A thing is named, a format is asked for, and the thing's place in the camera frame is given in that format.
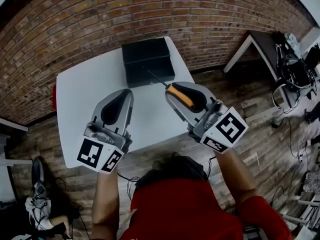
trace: screwdriver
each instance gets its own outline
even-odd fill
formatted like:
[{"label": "screwdriver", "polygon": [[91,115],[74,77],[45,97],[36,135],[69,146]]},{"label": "screwdriver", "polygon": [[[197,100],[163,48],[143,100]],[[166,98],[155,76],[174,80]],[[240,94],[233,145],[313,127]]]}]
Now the screwdriver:
[{"label": "screwdriver", "polygon": [[175,96],[177,96],[181,101],[183,101],[185,103],[185,105],[187,105],[189,108],[194,108],[195,104],[193,103],[193,101],[185,94],[183,94],[181,91],[178,91],[176,88],[173,87],[173,85],[170,84],[166,84],[165,82],[163,82],[162,80],[159,79],[159,77],[157,77],[154,73],[152,73],[150,70],[147,70],[151,75],[153,75],[160,83],[162,83],[165,86],[165,90]]}]

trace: white table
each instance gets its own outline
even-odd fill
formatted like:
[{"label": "white table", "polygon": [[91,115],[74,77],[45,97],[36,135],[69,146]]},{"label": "white table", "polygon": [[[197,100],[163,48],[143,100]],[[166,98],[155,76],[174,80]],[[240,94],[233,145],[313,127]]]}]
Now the white table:
[{"label": "white table", "polygon": [[[192,82],[193,78],[170,37],[165,41],[175,78],[172,82]],[[57,76],[56,105],[58,129],[65,164],[77,167],[79,150],[75,143],[84,134],[98,102],[109,94],[128,88],[122,49],[109,51],[84,61]],[[183,122],[165,99],[161,83],[131,89],[134,96],[131,123],[127,131],[132,144],[129,151],[168,140],[187,132]]]}]

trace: cable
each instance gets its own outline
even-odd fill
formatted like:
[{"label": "cable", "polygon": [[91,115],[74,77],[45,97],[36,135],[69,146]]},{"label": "cable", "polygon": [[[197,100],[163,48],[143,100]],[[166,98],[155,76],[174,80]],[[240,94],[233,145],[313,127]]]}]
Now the cable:
[{"label": "cable", "polygon": [[295,159],[299,159],[299,154],[298,154],[297,156],[295,156],[294,153],[292,152],[292,144],[291,144],[291,142],[292,142],[292,140],[291,140],[291,137],[292,137],[292,127],[291,127],[291,122],[290,122],[289,117],[284,117],[284,118],[281,120],[280,124],[271,123],[271,126],[272,126],[273,128],[275,128],[275,129],[277,129],[277,128],[281,127],[281,125],[282,125],[282,123],[284,122],[285,119],[288,120],[288,122],[289,122],[289,127],[290,127],[290,151],[291,151],[291,155],[292,155]]},{"label": "cable", "polygon": [[66,183],[62,178],[60,178],[60,177],[56,177],[56,178],[55,178],[55,181],[57,181],[57,180],[60,180],[60,181],[62,181],[62,182],[58,182],[58,183],[56,183],[56,185],[58,186],[59,184],[63,184],[63,185],[64,185],[64,190],[65,190],[66,192],[69,192],[69,188],[68,188],[68,186],[67,186],[67,183]]},{"label": "cable", "polygon": [[212,159],[215,159],[215,158],[216,158],[216,157],[211,157],[211,158],[209,158],[209,161],[208,161],[209,167],[208,167],[208,173],[207,173],[208,179],[209,179],[209,176],[210,176],[210,173],[211,173],[211,167],[212,167],[211,160],[212,160]]},{"label": "cable", "polygon": [[292,182],[293,182],[293,180],[294,180],[296,171],[297,171],[297,169],[299,168],[299,166],[301,165],[301,163],[302,163],[302,162],[299,161],[299,165],[298,165],[298,166],[294,169],[294,171],[293,171],[293,174],[292,174],[292,177],[291,177],[291,181],[290,181],[290,188],[288,189],[287,193],[285,193],[285,188],[284,188],[284,186],[280,185],[280,186],[277,187],[277,189],[275,190],[275,192],[274,192],[274,194],[273,194],[273,197],[272,197],[272,199],[271,199],[271,202],[270,202],[270,206],[271,206],[271,207],[272,207],[272,205],[273,205],[273,203],[274,203],[274,198],[275,198],[275,196],[276,196],[276,193],[278,192],[278,189],[282,189],[282,194],[283,194],[284,196],[288,196],[288,195],[289,195],[289,193],[290,193],[290,191],[291,191],[291,188],[292,188]]},{"label": "cable", "polygon": [[37,220],[37,218],[36,218],[35,209],[32,209],[32,213],[33,213],[34,220],[35,220],[35,222],[38,223],[38,225],[35,227],[35,229],[37,229],[37,230],[38,230],[38,227],[39,227],[41,221],[42,221],[44,218],[48,218],[48,216],[46,216],[46,215],[44,215],[43,217],[41,217],[41,213],[42,213],[44,207],[46,207],[46,206],[48,205],[48,203],[47,203],[47,202],[44,202],[44,204],[43,204],[41,207],[38,207],[38,206],[35,205],[35,201],[34,201],[34,200],[50,200],[49,198],[46,198],[46,197],[39,197],[39,196],[42,195],[42,194],[43,194],[43,193],[38,193],[38,194],[37,194],[34,198],[32,198],[32,200],[31,200],[31,203],[33,204],[33,206],[34,206],[35,208],[37,208],[37,209],[40,209],[40,212],[39,212],[39,220]]},{"label": "cable", "polygon": [[283,108],[283,109],[282,109],[282,113],[281,113],[279,116],[274,117],[273,120],[272,120],[272,122],[271,122],[271,124],[273,124],[274,121],[275,121],[275,119],[278,119],[278,118],[281,117],[283,114],[286,114],[286,115],[287,115],[287,114],[291,113],[292,111],[294,111],[294,109],[295,109],[298,105],[299,105],[299,96],[298,96],[298,94],[297,94],[297,95],[296,95],[296,105],[293,106],[293,107],[290,107],[287,111],[285,111],[285,109]]},{"label": "cable", "polygon": [[311,161],[311,158],[309,159],[309,153],[308,153],[307,150],[306,150],[306,149],[307,149],[307,145],[306,145],[306,144],[304,145],[304,150],[303,150],[302,153],[300,154],[300,145],[299,145],[299,142],[305,143],[306,140],[307,140],[307,138],[308,138],[308,136],[310,135],[310,133],[311,133],[311,135],[314,134],[314,132],[313,132],[312,130],[309,130],[305,135],[304,135],[304,133],[302,133],[302,134],[301,134],[301,138],[298,140],[298,144],[297,144],[297,146],[298,146],[298,155],[299,155],[300,157],[302,157],[304,153],[306,154],[306,162],[307,162],[307,164],[306,164],[306,170],[307,170],[307,172],[309,172],[309,163],[310,163],[310,161]]},{"label": "cable", "polygon": [[127,177],[124,177],[122,176],[119,172],[117,173],[119,177],[127,180],[127,184],[126,184],[126,193],[128,194],[128,197],[130,199],[130,201],[132,201],[132,198],[131,198],[131,187],[133,185],[134,182],[138,182],[140,180],[140,178],[138,176],[134,176],[132,178],[127,178]]},{"label": "cable", "polygon": [[86,224],[85,224],[85,222],[84,222],[84,220],[82,219],[82,216],[81,216],[81,214],[80,214],[80,211],[83,211],[84,210],[84,208],[81,206],[81,205],[79,205],[78,207],[77,207],[77,209],[78,209],[78,211],[79,211],[79,215],[80,215],[80,219],[81,219],[81,221],[82,221],[82,223],[83,223],[83,226],[84,226],[84,229],[85,229],[85,232],[86,232],[86,235],[88,236],[88,240],[90,240],[90,236],[89,236],[89,233],[88,233],[88,229],[87,229],[87,227],[86,227]]}]

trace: brick wall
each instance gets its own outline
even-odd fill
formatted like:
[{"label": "brick wall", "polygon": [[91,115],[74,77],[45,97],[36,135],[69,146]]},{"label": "brick wall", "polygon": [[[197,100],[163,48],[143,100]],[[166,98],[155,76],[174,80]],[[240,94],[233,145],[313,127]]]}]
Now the brick wall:
[{"label": "brick wall", "polygon": [[58,73],[123,43],[171,36],[194,71],[226,64],[247,30],[313,25],[296,0],[32,0],[0,32],[0,117],[52,112]]}]

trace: orange handle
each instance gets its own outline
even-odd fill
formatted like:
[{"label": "orange handle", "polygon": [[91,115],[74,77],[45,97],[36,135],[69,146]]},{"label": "orange handle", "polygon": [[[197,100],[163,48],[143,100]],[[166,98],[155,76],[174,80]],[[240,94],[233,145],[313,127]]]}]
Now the orange handle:
[{"label": "orange handle", "polygon": [[177,96],[180,100],[182,100],[189,108],[194,108],[195,104],[193,101],[185,94],[183,94],[181,91],[178,91],[176,88],[173,87],[172,84],[169,84],[168,87],[166,88],[167,92],[170,92]]}]

